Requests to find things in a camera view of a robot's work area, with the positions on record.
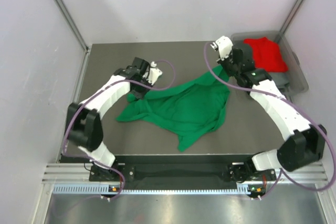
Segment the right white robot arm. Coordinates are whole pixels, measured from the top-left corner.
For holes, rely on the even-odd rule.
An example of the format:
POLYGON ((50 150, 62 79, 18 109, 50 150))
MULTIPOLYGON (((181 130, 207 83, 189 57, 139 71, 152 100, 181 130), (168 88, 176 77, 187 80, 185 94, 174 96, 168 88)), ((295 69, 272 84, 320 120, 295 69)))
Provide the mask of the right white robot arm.
POLYGON ((245 174, 258 179, 265 170, 282 168, 293 172, 323 157, 325 129, 314 127, 278 90, 271 75, 256 68, 249 45, 229 45, 218 49, 218 63, 237 84, 260 104, 279 129, 284 143, 276 150, 255 154, 245 166, 245 174))

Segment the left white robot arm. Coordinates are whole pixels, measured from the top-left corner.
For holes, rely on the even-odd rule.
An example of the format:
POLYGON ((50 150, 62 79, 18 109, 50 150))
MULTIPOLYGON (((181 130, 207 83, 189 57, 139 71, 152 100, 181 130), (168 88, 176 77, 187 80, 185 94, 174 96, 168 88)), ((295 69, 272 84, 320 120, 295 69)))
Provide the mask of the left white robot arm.
POLYGON ((92 96, 69 105, 64 138, 77 146, 90 160, 101 167, 107 180, 119 174, 116 157, 103 142, 102 119, 124 95, 132 93, 141 99, 154 86, 162 71, 155 62, 135 57, 132 64, 117 69, 110 79, 92 96))

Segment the green t shirt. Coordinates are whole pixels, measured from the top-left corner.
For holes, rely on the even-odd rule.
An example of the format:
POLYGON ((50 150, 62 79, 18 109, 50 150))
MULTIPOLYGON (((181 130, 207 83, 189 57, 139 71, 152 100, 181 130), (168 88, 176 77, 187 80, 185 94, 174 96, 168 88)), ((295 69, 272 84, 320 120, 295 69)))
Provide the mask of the green t shirt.
POLYGON ((220 66, 200 77, 164 91, 150 91, 143 99, 127 96, 128 105, 118 122, 142 120, 178 136, 180 152, 201 136, 214 132, 225 122, 229 77, 220 66))

